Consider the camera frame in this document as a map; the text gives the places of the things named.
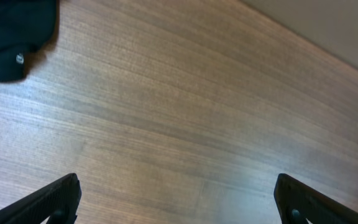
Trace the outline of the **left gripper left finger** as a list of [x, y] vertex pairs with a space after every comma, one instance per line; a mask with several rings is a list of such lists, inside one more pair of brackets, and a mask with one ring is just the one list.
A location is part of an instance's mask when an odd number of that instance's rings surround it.
[[1, 209], [0, 224], [74, 224], [80, 200], [80, 181], [70, 173]]

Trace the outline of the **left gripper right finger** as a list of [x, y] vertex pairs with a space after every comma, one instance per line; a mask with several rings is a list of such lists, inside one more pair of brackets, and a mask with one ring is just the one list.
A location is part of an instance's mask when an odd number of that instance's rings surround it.
[[282, 224], [358, 224], [358, 213], [281, 173], [274, 199]]

